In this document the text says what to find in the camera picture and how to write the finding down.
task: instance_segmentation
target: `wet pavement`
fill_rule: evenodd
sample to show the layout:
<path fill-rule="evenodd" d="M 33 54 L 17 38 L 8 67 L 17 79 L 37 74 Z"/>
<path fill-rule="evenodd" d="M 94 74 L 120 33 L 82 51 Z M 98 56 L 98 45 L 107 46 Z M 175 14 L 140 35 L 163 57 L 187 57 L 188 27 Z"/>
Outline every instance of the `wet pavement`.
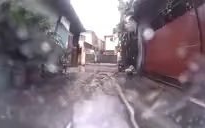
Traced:
<path fill-rule="evenodd" d="M 1 92 L 0 128 L 130 128 L 131 115 L 140 128 L 205 128 L 205 104 L 198 97 L 145 77 L 126 77 L 112 64 L 68 72 L 37 87 Z"/>

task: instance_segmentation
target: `wall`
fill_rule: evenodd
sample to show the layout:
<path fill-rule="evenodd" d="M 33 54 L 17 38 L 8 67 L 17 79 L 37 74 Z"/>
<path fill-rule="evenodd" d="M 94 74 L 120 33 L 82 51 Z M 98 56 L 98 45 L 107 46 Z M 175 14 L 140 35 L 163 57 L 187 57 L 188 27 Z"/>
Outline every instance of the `wall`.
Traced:
<path fill-rule="evenodd" d="M 178 78 L 196 53 L 200 53 L 199 33 L 195 12 L 191 11 L 156 31 L 146 45 L 145 69 Z"/>
<path fill-rule="evenodd" d="M 196 54 L 205 54 L 205 4 L 198 8 L 202 42 L 194 10 L 156 31 L 146 45 L 147 72 L 178 78 Z"/>

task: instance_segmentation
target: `concrete ground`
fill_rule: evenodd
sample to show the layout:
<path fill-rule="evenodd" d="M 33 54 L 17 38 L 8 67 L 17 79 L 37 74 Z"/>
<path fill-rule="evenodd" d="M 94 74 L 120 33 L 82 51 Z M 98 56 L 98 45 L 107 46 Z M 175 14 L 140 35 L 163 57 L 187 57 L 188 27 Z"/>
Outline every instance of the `concrete ground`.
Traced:
<path fill-rule="evenodd" d="M 0 128 L 205 128 L 205 104 L 113 64 L 0 93 Z"/>

